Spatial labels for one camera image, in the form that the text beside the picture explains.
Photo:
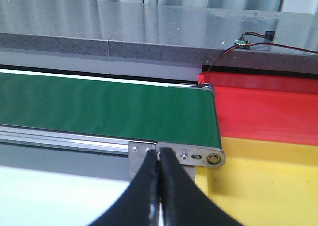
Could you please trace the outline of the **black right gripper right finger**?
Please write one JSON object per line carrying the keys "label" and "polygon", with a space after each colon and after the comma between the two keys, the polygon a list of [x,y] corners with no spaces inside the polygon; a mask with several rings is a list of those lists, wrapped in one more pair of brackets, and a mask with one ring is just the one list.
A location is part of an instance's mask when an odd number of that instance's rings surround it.
{"label": "black right gripper right finger", "polygon": [[188,176],[171,148],[160,149],[161,198],[166,226],[240,226]]}

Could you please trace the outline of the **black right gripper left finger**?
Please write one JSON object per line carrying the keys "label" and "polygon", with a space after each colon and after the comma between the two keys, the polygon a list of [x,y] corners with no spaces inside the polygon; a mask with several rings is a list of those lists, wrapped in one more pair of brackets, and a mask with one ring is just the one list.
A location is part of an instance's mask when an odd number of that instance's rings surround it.
{"label": "black right gripper left finger", "polygon": [[157,226],[159,224],[158,162],[154,150],[145,159],[130,185],[92,226]]}

